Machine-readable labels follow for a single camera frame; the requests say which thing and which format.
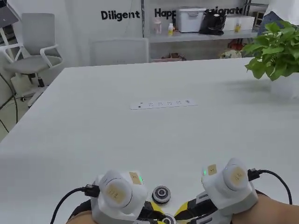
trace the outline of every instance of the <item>wall lettering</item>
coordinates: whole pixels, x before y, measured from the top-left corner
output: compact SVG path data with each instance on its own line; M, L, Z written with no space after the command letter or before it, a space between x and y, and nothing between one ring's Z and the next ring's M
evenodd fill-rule
M225 14L242 14L243 8L241 7L236 7L236 8L218 8L216 6L215 8L212 9L207 9L212 10L214 13L225 13ZM161 8L155 8L155 17L165 17L167 20L168 19L174 19L176 17L176 11L175 10L168 10L168 11L162 11Z
M130 19L130 18L140 18L140 12L116 12L116 10L111 11L101 11L102 20L117 20L118 22L122 21L123 19Z

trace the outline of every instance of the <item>gray chair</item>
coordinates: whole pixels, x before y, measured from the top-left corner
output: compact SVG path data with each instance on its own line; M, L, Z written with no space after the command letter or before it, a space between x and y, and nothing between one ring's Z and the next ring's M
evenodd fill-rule
M90 40L91 66L149 62L147 38Z
M55 15L47 13L24 13L21 19L23 43L6 46L2 49L10 62L4 69L16 74L38 77L39 87L45 87L38 73L57 67L63 62L55 40ZM19 47L15 58L11 58L7 50ZM20 54L26 50L30 56L19 60Z

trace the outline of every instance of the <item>black wire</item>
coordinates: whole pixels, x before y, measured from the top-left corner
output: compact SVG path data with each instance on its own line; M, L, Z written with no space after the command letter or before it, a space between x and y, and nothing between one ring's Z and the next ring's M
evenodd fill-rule
M56 206L56 208L55 208L55 210L54 210L54 213L53 213L53 216L52 216L52 219L51 219L51 222L50 222L50 224L53 224L54 223L54 221L55 221L55 218L56 218L56 215L57 215L57 212L58 212L58 210L59 210L59 208L60 208L60 206L62 205L62 203L70 196L70 195L72 195L73 193L76 193L76 192L78 192L78 191L85 191L85 187L83 187L83 188L76 188L76 189L74 189L74 190L71 190L69 193L67 193L61 200L60 200L60 202L57 204L57 206Z
M4 80L4 82L8 85L12 95L13 95L13 98L14 98L14 104L15 104L15 123L17 124L18 121L19 121L19 112L18 112L18 104L17 104L17 100L14 96L14 91L13 89L11 88L11 86L9 85L8 81L3 77L3 75L0 73L0 76L1 78Z
M5 128L5 130L7 131L7 133L9 133L8 129L6 128L5 124L3 123L3 121L0 119L0 123L3 125L3 127Z
M276 173L274 173L274 172L272 172L272 171L266 170L266 169L261 169L261 170L259 170L259 173L260 173L260 174L264 174L264 173L266 173L266 174L271 174L271 175L277 177L277 178L280 180L280 182L284 185L284 187L285 187L285 189L286 189L286 192L288 193L289 204L293 204L291 191L290 191L288 185L284 182L284 180L283 180L278 174L276 174Z

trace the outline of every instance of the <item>table surface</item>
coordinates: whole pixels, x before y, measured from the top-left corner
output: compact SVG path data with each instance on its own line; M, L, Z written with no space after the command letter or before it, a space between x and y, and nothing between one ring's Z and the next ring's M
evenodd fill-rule
M299 103L270 95L245 59L67 68L0 144L0 223L49 223L58 201L109 169L140 170L151 191L171 190L174 213L203 191L203 164L231 157L270 169L299 203ZM198 106L130 110L130 104L193 99ZM288 202L275 177L254 185ZM69 197L63 224L84 200Z

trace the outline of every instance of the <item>metal ring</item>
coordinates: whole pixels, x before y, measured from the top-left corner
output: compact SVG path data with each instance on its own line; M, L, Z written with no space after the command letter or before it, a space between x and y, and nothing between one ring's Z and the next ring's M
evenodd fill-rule
M152 199L155 203L163 205L169 202L171 197L170 190L165 186L158 186L152 193Z
M171 214L165 214L166 218L162 220L165 224L177 224L176 219Z

